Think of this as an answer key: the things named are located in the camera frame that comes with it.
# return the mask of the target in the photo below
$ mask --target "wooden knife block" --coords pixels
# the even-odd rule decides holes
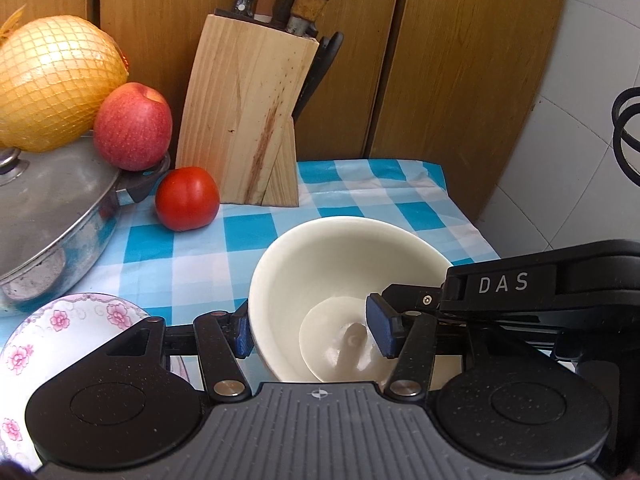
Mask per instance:
[[[317,48],[309,38],[207,16],[176,168],[205,168],[223,203],[298,206],[291,113]]]

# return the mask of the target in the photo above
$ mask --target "floral plate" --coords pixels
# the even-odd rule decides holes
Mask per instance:
[[[72,294],[36,310],[0,352],[0,461],[35,471],[41,462],[24,427],[31,394],[53,376],[148,314],[107,294]],[[189,380],[180,357],[172,372]]]

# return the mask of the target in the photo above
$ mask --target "checkered tablecloth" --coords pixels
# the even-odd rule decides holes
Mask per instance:
[[[153,198],[122,211],[106,250],[71,292],[102,292],[168,324],[247,297],[264,250],[292,227],[325,216],[375,218],[407,231],[453,264],[497,258],[446,193],[442,170],[413,160],[337,160],[298,165],[300,207],[222,205],[206,228],[174,233],[158,223]],[[23,317],[0,318],[0,346]]]

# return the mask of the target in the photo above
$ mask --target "pot handle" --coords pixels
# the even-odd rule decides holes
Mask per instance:
[[[123,171],[116,183],[116,196],[120,205],[142,202],[167,172],[171,164],[168,153],[152,168],[145,171]]]

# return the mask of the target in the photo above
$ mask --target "screw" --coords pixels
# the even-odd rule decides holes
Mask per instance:
[[[415,397],[422,391],[420,384],[404,379],[393,381],[389,389],[400,397]]]
[[[225,379],[213,386],[213,391],[223,397],[237,397],[244,392],[244,384],[233,379]]]

